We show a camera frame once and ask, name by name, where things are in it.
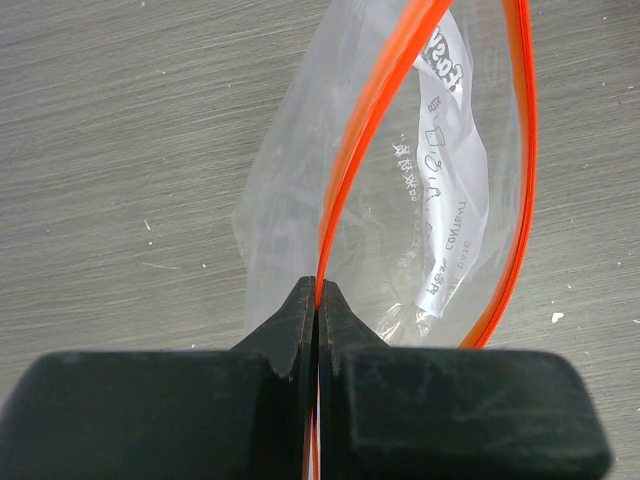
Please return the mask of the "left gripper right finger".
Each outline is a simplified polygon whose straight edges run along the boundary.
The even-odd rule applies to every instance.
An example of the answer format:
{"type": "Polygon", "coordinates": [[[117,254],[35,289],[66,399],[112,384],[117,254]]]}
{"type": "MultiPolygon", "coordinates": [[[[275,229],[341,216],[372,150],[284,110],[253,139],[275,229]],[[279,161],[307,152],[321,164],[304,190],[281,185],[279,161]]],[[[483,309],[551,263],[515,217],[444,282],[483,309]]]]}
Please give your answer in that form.
{"type": "Polygon", "coordinates": [[[324,479],[601,479],[613,455],[563,357],[392,347],[326,282],[319,328],[324,479]]]}

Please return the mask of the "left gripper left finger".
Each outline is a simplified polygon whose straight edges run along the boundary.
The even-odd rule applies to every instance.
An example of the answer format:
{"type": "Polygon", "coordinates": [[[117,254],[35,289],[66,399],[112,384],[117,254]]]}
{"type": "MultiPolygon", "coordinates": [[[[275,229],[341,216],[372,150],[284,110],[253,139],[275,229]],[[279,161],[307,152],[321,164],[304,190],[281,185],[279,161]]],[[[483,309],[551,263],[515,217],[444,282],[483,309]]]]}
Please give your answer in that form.
{"type": "Polygon", "coordinates": [[[5,479],[304,479],[315,281],[229,350],[62,351],[1,411],[5,479]]]}

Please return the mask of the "clear red zip top bag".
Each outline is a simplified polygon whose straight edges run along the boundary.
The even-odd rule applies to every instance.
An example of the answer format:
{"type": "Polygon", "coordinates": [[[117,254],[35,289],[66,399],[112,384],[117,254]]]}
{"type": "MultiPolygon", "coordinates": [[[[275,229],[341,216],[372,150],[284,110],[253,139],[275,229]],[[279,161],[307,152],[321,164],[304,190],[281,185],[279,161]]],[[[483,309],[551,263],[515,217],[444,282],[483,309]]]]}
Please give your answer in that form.
{"type": "Polygon", "coordinates": [[[531,229],[525,1],[333,1],[233,215],[248,330],[312,276],[384,342],[484,346],[531,229]]]}

